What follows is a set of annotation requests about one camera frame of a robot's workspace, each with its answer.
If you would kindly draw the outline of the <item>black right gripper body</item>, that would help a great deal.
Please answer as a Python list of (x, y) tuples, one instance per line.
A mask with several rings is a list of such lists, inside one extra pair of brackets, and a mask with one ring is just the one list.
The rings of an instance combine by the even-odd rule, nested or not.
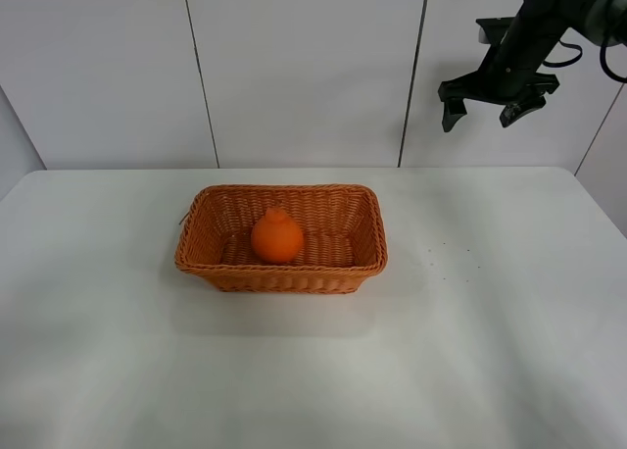
[(538, 69), (558, 44), (558, 19), (516, 16), (476, 22), (489, 50), (478, 70), (440, 84), (442, 102), (514, 103), (557, 90), (557, 77)]

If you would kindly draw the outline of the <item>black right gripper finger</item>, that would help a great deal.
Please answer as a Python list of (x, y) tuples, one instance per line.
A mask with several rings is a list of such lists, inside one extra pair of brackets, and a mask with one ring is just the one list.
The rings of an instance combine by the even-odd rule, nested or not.
[(444, 102), (442, 128), (444, 132), (451, 132), (457, 122), (467, 115), (464, 101), (459, 98), (449, 98)]
[(543, 109), (546, 105), (545, 93), (536, 86), (525, 86), (515, 93), (501, 95), (504, 103), (500, 114), (502, 127), (509, 127), (530, 113)]

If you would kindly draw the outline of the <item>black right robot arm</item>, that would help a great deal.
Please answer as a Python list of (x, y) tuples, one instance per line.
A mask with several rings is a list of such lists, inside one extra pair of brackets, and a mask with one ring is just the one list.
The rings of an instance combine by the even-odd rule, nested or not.
[(538, 69), (564, 68), (581, 59), (548, 60), (557, 45), (569, 46), (562, 37), (570, 29), (600, 48), (600, 65), (606, 76), (626, 82), (607, 63), (607, 49), (626, 44), (626, 0), (523, 0), (513, 17), (476, 22), (480, 41), (489, 50), (476, 71), (440, 84), (445, 132), (467, 115), (466, 100), (501, 106), (502, 127), (544, 108), (545, 96), (558, 89), (559, 81), (556, 75)]

